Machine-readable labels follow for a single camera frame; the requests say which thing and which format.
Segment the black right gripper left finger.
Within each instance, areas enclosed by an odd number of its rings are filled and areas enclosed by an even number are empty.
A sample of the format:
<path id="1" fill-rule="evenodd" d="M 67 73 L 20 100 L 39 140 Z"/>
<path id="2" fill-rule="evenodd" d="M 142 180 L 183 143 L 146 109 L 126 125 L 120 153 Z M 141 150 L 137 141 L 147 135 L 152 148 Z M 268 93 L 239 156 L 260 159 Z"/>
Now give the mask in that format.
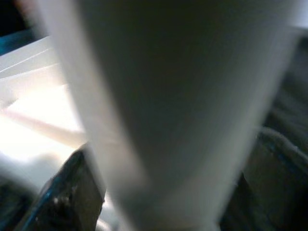
<path id="1" fill-rule="evenodd" d="M 19 223 L 21 231 L 94 231 L 104 202 L 85 146 L 44 185 Z"/>

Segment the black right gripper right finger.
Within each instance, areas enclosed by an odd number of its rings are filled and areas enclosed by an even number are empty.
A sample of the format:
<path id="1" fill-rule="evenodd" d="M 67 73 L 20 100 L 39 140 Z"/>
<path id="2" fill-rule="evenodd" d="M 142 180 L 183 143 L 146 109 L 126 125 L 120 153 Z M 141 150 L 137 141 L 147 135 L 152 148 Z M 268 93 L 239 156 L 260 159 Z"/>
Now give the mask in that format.
<path id="1" fill-rule="evenodd" d="M 219 228 L 222 231 L 306 231 L 307 154 L 277 131 L 260 129 Z"/>

